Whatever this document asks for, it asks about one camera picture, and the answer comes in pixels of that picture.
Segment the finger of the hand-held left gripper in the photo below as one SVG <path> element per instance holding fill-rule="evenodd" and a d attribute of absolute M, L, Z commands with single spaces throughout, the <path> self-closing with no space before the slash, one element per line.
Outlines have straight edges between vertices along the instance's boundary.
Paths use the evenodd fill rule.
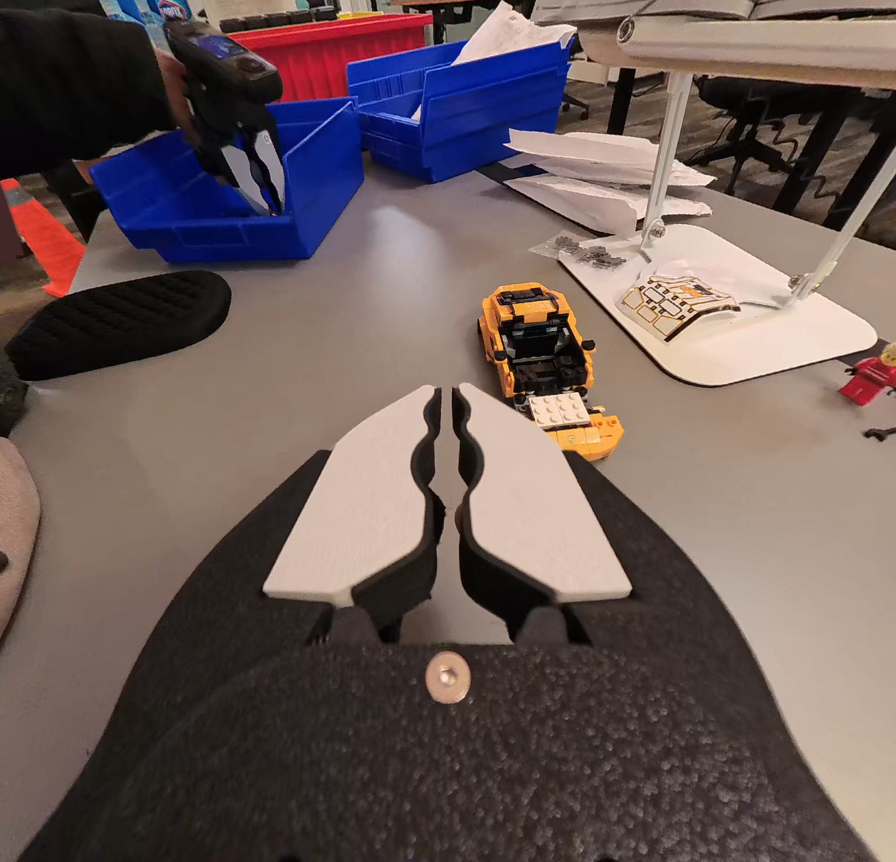
<path fill-rule="evenodd" d="M 252 175 L 273 216 L 284 212 L 285 172 L 275 137 L 260 130 L 252 140 Z"/>
<path fill-rule="evenodd" d="M 256 214 L 266 213 L 266 200 L 252 173 L 252 163 L 239 146 L 226 145 L 220 150 L 227 166 L 228 181 Z"/>

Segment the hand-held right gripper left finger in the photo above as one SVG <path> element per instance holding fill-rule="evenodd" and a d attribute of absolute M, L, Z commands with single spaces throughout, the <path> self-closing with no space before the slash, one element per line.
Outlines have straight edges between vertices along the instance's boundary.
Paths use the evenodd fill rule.
<path fill-rule="evenodd" d="M 263 593 L 364 610 L 398 627 L 431 596 L 445 509 L 431 489 L 442 391 L 424 385 L 349 431 L 328 453 Z"/>

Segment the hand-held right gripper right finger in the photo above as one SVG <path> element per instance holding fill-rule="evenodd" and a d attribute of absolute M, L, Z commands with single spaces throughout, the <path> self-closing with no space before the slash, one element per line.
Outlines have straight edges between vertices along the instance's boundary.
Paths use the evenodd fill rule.
<path fill-rule="evenodd" d="M 471 384 L 452 390 L 462 586 L 515 641 L 534 610 L 629 599 L 632 583 L 577 478 L 595 470 Z"/>

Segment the blue plastic bin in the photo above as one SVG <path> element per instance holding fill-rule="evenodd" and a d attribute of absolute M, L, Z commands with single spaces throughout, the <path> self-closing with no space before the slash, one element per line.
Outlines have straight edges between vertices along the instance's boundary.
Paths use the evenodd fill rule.
<path fill-rule="evenodd" d="M 364 181 L 357 107 L 351 98 L 330 98 L 268 109 L 283 152 L 283 215 L 255 214 L 171 131 L 91 168 L 128 241 L 170 264 L 310 258 Z"/>
<path fill-rule="evenodd" d="M 359 119 L 362 148 L 375 162 L 434 183 L 424 164 L 422 112 L 427 75 L 451 66 L 465 41 L 443 43 L 352 62 L 346 68 Z"/>
<path fill-rule="evenodd" d="M 553 130 L 569 47 L 552 42 L 431 70 L 420 104 L 422 170 L 433 183 L 509 153 L 510 130 Z"/>

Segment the person's left forearm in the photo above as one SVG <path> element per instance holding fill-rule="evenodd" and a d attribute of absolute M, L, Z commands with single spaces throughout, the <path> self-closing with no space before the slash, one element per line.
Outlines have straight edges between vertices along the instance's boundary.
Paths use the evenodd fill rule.
<path fill-rule="evenodd" d="M 140 25 L 61 9 L 1 11 L 1 178 L 92 161 L 176 129 Z"/>

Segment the orange lego car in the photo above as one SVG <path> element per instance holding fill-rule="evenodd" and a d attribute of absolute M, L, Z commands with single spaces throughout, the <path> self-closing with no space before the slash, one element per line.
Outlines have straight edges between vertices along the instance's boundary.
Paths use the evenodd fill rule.
<path fill-rule="evenodd" d="M 498 287 L 482 301 L 476 330 L 509 406 L 563 451 L 594 463 L 610 458 L 623 426 L 592 405 L 592 353 L 566 297 L 541 282 Z"/>

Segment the lego sticker sheet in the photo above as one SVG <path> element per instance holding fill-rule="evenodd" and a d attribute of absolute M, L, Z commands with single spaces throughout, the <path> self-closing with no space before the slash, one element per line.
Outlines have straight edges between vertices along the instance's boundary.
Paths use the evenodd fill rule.
<path fill-rule="evenodd" d="M 698 324 L 733 319 L 737 299 L 678 262 L 661 271 L 644 265 L 617 297 L 616 309 L 653 338 L 670 343 Z"/>

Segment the red lego minifigure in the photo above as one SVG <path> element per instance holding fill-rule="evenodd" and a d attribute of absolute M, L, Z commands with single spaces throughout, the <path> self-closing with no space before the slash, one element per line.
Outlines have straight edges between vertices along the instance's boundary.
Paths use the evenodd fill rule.
<path fill-rule="evenodd" d="M 847 369 L 848 382 L 838 393 L 851 403 L 865 407 L 882 395 L 895 395 L 895 342 L 888 343 L 874 357 L 867 357 Z"/>

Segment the person's left hand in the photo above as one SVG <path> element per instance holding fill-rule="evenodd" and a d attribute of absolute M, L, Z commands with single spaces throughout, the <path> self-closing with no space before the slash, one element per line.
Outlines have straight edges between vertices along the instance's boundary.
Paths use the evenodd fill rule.
<path fill-rule="evenodd" d="M 154 55 L 161 73 L 173 122 L 183 132 L 186 142 L 191 147 L 196 148 L 200 140 L 196 130 L 193 110 L 186 95 L 185 65 L 170 53 L 159 48 L 154 49 Z"/>

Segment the row of black jars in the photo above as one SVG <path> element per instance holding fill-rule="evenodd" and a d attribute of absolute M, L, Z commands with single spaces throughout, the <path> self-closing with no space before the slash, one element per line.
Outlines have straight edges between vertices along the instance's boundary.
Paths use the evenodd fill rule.
<path fill-rule="evenodd" d="M 218 28 L 223 33 L 231 35 L 233 33 L 271 28 L 300 27 L 314 23 L 336 21 L 337 18 L 338 11 L 334 7 L 321 6 L 264 15 L 224 18 L 219 21 Z"/>

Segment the red plastic bin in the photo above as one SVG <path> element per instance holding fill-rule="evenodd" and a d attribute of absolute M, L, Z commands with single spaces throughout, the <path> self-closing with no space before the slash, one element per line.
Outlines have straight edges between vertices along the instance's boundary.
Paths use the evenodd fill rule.
<path fill-rule="evenodd" d="M 381 14 L 338 18 L 231 33 L 230 37 L 273 64 L 285 103 L 346 97 L 346 67 L 426 45 L 431 14 Z"/>

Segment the black wrist rest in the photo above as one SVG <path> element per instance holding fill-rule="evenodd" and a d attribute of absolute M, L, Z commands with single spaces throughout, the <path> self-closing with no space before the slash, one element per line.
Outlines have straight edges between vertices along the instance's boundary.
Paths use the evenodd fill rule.
<path fill-rule="evenodd" d="M 189 270 L 73 292 L 42 308 L 6 343 L 26 382 L 78 375 L 181 351 L 214 334 L 232 292 Z"/>

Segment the orange traffic cone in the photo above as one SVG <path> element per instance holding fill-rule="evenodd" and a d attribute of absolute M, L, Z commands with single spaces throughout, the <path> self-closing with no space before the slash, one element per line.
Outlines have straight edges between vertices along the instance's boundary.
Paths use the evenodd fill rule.
<path fill-rule="evenodd" d="M 2 181 L 17 232 L 49 278 L 44 292 L 66 296 L 84 257 L 84 243 L 15 179 Z"/>

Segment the clear bag of black parts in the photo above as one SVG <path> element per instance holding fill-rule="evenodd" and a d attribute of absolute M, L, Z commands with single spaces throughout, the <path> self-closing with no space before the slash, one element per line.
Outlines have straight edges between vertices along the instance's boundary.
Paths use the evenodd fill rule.
<path fill-rule="evenodd" d="M 529 248 L 529 252 L 560 264 L 582 264 L 599 271 L 613 271 L 626 264 L 625 258 L 612 254 L 599 241 L 566 230 Z"/>

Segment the white book stand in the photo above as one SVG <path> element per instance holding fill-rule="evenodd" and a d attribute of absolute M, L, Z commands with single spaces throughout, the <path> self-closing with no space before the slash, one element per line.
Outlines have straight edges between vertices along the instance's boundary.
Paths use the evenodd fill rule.
<path fill-rule="evenodd" d="M 664 222 L 661 211 L 686 111 L 687 82 L 696 74 L 784 79 L 807 84 L 894 88 L 894 16 L 712 20 L 637 16 L 575 25 L 589 54 L 611 65 L 653 66 L 668 73 L 666 113 L 641 233 L 599 243 L 626 259 L 613 271 L 562 264 L 661 370 L 693 386 L 720 387 L 772 375 L 871 347 L 867 320 L 818 288 L 839 263 L 894 178 L 890 153 L 857 210 L 813 270 L 793 278 L 709 229 Z M 728 290 L 742 308 L 733 319 L 698 324 L 668 344 L 616 309 L 616 299 L 644 265 L 661 271 L 678 262 Z"/>

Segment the person's beige hoodie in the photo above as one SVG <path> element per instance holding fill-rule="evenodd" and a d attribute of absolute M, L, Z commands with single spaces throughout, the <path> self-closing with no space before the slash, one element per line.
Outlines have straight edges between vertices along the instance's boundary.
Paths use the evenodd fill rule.
<path fill-rule="evenodd" d="M 1 439 L 1 634 L 18 606 L 39 532 L 38 488 L 14 443 Z"/>

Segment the black office chair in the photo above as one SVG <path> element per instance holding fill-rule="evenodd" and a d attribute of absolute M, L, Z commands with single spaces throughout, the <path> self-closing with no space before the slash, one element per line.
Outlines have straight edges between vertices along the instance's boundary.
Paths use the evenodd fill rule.
<path fill-rule="evenodd" d="M 732 196 L 743 166 L 749 160 L 767 166 L 772 174 L 787 180 L 774 208 L 791 213 L 815 178 L 820 165 L 847 117 L 861 96 L 851 86 L 801 84 L 745 79 L 730 76 L 700 76 L 696 79 L 702 102 L 733 120 L 723 143 L 717 143 L 685 161 L 693 167 L 732 159 L 734 164 L 724 192 Z M 818 117 L 801 146 L 797 139 L 784 139 L 786 120 L 797 117 L 806 125 Z"/>

